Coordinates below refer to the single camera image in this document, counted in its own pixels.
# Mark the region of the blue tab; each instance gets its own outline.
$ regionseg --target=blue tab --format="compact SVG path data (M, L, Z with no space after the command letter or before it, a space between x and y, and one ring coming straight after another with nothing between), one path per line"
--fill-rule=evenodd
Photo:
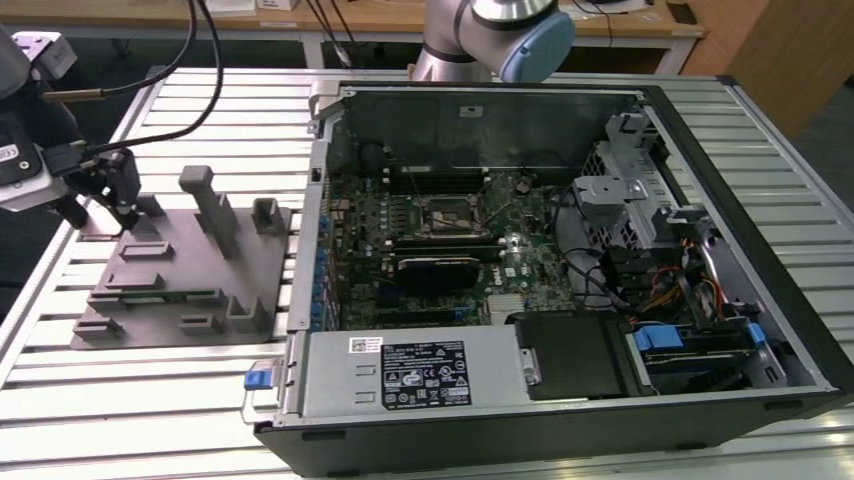
M762 345L765 343L765 332L758 323L748 324L748 332L750 332L750 338L753 338L754 345Z
M273 390L273 370L250 370L243 377L247 391Z
M650 343L650 337L646 336L644 332L636 332L636 343L638 344L638 350L642 352L653 348L653 344Z
M641 329L648 337L653 348L680 348L682 347L682 337L673 325L653 325Z

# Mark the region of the floor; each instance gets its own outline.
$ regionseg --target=floor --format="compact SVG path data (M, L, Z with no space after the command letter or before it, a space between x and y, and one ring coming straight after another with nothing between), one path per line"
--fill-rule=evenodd
M152 65L171 62L181 47L174 41L130 44L130 55L120 57L110 42L75 40L80 61L60 89L116 86L140 79ZM357 68L403 69L418 57L419 45L366 44L357 48ZM305 68L302 47L297 42L229 42L223 53L231 67ZM327 65L338 60L331 49L325 52ZM210 42L199 42L183 62L191 67L214 66ZM131 97L75 104L72 111L83 134L92 142L110 140L124 115ZM810 161L832 188L854 209L854 86L842 87L808 130L796 139L796 147ZM6 317L27 281L42 252L59 226L52 214L32 210L11 213L0 210L0 319Z

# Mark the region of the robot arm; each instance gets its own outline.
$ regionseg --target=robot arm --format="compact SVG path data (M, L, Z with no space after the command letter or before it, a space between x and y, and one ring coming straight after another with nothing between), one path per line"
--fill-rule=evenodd
M75 118L62 103L44 100L76 57L59 35L18 34L0 27L0 207L22 211L44 205L75 228L88 214L78 194L110 211L124 229L136 223L140 184L128 150L91 154Z
M414 80L542 82L570 51L575 24L557 0L430 0Z

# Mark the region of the power supply label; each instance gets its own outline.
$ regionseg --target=power supply label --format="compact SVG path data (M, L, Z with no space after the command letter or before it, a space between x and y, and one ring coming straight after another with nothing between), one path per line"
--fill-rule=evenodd
M387 410L471 405L463 342L383 345L382 361Z

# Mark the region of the slotted metal surface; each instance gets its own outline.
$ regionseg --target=slotted metal surface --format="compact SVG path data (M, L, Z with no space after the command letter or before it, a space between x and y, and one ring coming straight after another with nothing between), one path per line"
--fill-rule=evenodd
M306 133L310 85L319 79L403 80L402 72L230 70L225 99L206 126L189 138L135 149L143 190L167 208L186 208L178 174L205 163L218 173L215 188L234 206L259 194L299 209L311 137ZM182 69L151 95L142 95L120 130L131 136L186 126L205 108L214 72ZM628 86L649 77L559 75L551 82L598 81ZM733 90L710 78L657 78L694 130L734 192L757 221L828 326L854 354L854 229L852 217L828 194L802 159L769 130ZM685 172L676 176L692 196ZM294 224L293 252L302 217ZM257 442L242 420L243 372L274 358L283 344L86 351L68 349L75 319L86 308L112 252L111 242L82 242L60 230L46 259L48 275L34 279L31 304L16 306L0 331L0 478L142 479L294 478L287 465ZM287 315L294 259L286 262L281 305ZM261 411L275 398L255 395ZM401 478L620 479L850 478L854 410L772 425L720 448L509 466L455 469Z

